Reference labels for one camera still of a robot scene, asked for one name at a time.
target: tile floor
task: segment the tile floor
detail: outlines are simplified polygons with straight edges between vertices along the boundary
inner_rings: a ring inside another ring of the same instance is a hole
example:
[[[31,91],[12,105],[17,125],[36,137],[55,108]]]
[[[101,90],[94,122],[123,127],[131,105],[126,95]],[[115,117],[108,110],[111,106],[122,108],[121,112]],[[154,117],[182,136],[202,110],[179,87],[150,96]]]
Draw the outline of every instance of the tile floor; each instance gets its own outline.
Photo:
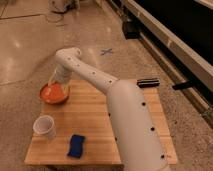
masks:
[[[0,2],[0,11],[5,2]],[[49,13],[47,2],[10,0],[2,18],[42,13],[58,20],[59,16]],[[159,94],[179,157],[172,169],[213,170],[213,131],[182,93],[172,90],[172,81],[143,45],[125,40],[121,21],[107,3],[101,9],[91,0],[82,1],[79,11],[69,11],[58,23],[48,23],[44,16],[0,20],[0,170],[48,170],[25,166],[24,158],[32,124],[41,110],[38,92],[56,66],[53,55],[57,49],[71,46],[81,48],[84,62],[117,77],[158,77]],[[101,56],[101,50],[108,48],[113,54]]]

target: cup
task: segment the cup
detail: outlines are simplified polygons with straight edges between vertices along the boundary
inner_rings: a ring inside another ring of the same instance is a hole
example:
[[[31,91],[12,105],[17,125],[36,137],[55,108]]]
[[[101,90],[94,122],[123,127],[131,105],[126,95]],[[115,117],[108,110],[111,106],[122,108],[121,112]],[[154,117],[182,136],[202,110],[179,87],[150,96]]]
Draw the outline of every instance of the cup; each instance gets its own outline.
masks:
[[[43,135],[48,139],[53,139],[56,136],[54,119],[49,115],[43,115],[36,119],[33,130],[38,135]]]

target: wooden table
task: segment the wooden table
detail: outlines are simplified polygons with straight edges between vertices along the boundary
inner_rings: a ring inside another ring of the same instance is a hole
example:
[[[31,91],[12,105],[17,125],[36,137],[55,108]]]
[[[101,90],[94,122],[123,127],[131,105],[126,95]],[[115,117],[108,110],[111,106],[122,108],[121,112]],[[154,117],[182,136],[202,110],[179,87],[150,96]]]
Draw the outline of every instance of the wooden table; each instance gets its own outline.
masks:
[[[70,97],[63,105],[43,105],[42,113],[52,116],[56,138],[33,135],[25,164],[27,165],[116,165],[122,166],[110,124],[105,96],[83,80],[70,82]],[[168,162],[177,163],[166,118],[156,88],[142,90],[152,115]],[[67,157],[69,140],[73,134],[86,136],[84,153],[80,159]]]

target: sponge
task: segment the sponge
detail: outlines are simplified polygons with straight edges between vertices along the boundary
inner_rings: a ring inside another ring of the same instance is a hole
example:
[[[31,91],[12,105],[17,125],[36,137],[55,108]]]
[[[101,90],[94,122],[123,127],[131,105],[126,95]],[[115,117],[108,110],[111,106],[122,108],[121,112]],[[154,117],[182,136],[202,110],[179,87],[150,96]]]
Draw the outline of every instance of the sponge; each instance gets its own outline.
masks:
[[[70,139],[70,150],[67,155],[70,157],[80,158],[83,153],[84,140],[84,136],[74,134]]]

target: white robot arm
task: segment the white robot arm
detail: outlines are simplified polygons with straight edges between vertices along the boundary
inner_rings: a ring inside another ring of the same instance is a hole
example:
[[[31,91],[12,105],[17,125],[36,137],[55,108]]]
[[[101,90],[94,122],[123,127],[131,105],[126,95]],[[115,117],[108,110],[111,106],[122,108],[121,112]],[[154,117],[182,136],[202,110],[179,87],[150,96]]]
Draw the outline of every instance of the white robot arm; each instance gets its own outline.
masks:
[[[76,72],[106,95],[110,121],[125,171],[170,171],[140,89],[83,62],[78,48],[57,51],[54,79],[68,83]]]

